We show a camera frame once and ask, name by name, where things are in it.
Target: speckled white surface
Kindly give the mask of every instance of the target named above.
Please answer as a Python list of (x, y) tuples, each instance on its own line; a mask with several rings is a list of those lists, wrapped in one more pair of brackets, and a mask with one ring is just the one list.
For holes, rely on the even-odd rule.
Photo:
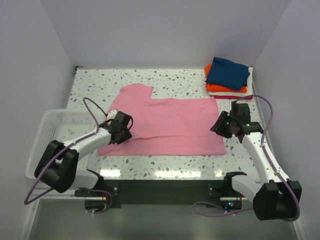
[[(82, 98), (89, 97), (105, 110), (121, 87), (143, 83), (154, 87), (152, 98), (208, 98), (203, 69), (78, 69), (68, 101), (68, 109), (85, 109)], [(219, 112), (229, 111), (231, 100), (217, 99)], [(260, 122), (254, 100), (246, 100), (251, 120)], [(90, 105), (98, 120), (101, 112)], [(236, 137), (224, 139), (227, 153), (201, 156), (99, 156), (89, 155), (87, 168), (109, 179), (222, 179), (227, 172), (243, 171), (254, 180), (258, 173), (246, 149)]]

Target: folded clothes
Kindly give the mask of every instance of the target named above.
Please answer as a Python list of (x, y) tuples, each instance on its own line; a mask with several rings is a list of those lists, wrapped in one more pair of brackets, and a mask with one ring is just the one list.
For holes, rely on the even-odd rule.
[[(208, 66), (204, 67), (204, 72), (205, 72), (205, 77), (208, 77), (208, 73), (211, 69), (212, 64), (209, 63)], [(205, 85), (205, 88), (208, 92), (229, 92), (229, 93), (246, 93), (247, 92), (247, 87), (246, 86), (242, 86), (242, 88), (239, 91), (227, 88), (225, 86), (220, 86), (220, 85), (216, 85), (216, 84), (210, 84), (207, 83)]]
[[(241, 99), (241, 98), (243, 98), (241, 96), (215, 96), (215, 95), (213, 95), (212, 97), (215, 99)], [(251, 100), (253, 98), (254, 98), (253, 96), (246, 96), (244, 99)]]
[(221, 57), (214, 57), (206, 83), (239, 91), (242, 86), (247, 86), (248, 76), (247, 66)]
[(211, 92), (208, 91), (207, 93), (210, 96), (214, 96), (215, 98), (217, 98), (217, 96), (224, 97), (226, 99), (231, 99), (231, 97), (237, 97), (237, 98), (242, 98), (244, 96), (248, 96), (248, 95), (252, 95), (253, 94), (253, 86), (252, 86), (252, 74), (253, 74), (254, 68), (253, 67), (249, 67), (249, 77), (247, 78), (247, 91), (246, 92)]

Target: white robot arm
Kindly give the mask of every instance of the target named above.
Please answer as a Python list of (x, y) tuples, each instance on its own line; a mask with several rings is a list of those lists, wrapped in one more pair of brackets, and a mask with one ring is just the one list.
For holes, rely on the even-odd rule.
[(251, 122), (248, 104), (232, 102), (230, 113), (223, 111), (211, 131), (225, 138), (238, 137), (250, 154), (260, 178), (258, 184), (244, 172), (229, 172), (221, 188), (232, 189), (245, 196), (252, 202), (260, 220), (291, 219), (296, 216), (301, 185), (298, 181), (291, 181), (278, 164), (268, 143), (262, 138), (262, 127), (258, 122)]

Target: pink shirt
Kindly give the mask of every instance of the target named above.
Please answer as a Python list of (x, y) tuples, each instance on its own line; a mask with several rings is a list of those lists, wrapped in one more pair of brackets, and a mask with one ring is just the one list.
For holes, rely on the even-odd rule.
[(226, 149), (221, 136), (210, 131), (219, 117), (214, 97), (151, 99), (153, 87), (124, 86), (111, 104), (132, 116), (132, 138), (98, 150), (99, 155), (219, 155)]

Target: laundry basket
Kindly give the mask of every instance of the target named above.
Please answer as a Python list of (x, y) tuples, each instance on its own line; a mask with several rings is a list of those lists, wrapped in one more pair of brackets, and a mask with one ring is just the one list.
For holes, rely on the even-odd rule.
[[(30, 157), (25, 169), (25, 175), (34, 179), (36, 167), (52, 140), (65, 142), (91, 132), (95, 127), (94, 120), (87, 111), (56, 109), (44, 114), (36, 134)], [(79, 161), (77, 169), (85, 170), (88, 155)]]

